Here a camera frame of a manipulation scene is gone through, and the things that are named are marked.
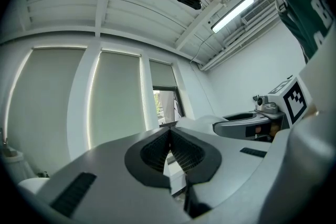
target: wall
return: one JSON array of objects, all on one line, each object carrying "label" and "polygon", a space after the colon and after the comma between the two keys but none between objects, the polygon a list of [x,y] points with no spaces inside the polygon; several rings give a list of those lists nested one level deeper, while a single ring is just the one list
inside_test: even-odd
[{"label": "wall", "polygon": [[8,42],[0,47],[0,127],[6,125],[15,82],[33,47],[86,47],[72,83],[68,111],[67,138],[71,160],[89,148],[88,103],[92,80],[102,49],[141,55],[140,72],[146,129],[159,127],[152,92],[149,59],[171,63],[186,116],[196,119],[219,111],[214,92],[204,74],[189,61],[165,50],[120,37],[96,38],[86,34],[45,34]]},{"label": "wall", "polygon": [[208,73],[221,116],[253,110],[253,96],[268,93],[290,75],[297,76],[304,66],[298,41],[280,22]]}]

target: black window frame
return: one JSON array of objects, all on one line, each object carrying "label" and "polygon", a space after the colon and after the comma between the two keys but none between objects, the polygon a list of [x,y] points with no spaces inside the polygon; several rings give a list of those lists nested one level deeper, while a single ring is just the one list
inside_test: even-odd
[{"label": "black window frame", "polygon": [[[177,108],[179,109],[179,111],[181,112],[181,117],[185,117],[185,113],[184,113],[184,108],[183,108],[183,103],[180,97],[180,93],[178,91],[178,87],[176,86],[153,86],[153,91],[171,91],[174,92],[174,95],[176,96],[176,100],[177,100]],[[172,127],[175,126],[177,124],[177,121],[173,121],[170,123],[165,123],[165,124],[161,124],[159,125],[159,127]]]}]

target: window shade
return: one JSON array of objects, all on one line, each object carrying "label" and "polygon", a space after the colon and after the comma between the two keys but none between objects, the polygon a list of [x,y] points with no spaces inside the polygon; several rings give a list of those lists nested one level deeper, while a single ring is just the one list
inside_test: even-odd
[{"label": "window shade", "polygon": [[53,174],[70,162],[67,111],[84,50],[39,49],[29,56],[14,89],[8,142],[35,172]]},{"label": "window shade", "polygon": [[177,86],[173,69],[170,65],[154,61],[150,61],[149,63],[151,67],[152,82],[154,86]]},{"label": "window shade", "polygon": [[102,52],[93,79],[90,105],[91,145],[145,131],[140,58]]}]

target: white ceiling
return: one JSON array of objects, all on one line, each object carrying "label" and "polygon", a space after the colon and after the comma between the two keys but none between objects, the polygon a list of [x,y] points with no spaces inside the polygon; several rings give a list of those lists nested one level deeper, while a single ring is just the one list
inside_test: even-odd
[{"label": "white ceiling", "polygon": [[[177,0],[12,0],[0,42],[50,31],[88,31],[132,38],[191,59],[213,33],[211,26],[240,0],[201,1],[202,9],[194,10]],[[241,24],[237,17],[211,36],[196,60],[207,63]]]}]

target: green shirt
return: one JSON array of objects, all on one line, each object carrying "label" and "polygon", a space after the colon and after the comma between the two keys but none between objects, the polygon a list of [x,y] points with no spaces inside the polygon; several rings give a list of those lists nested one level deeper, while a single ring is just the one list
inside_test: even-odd
[{"label": "green shirt", "polygon": [[334,17],[326,0],[285,0],[281,20],[300,42],[308,61],[327,35]]}]

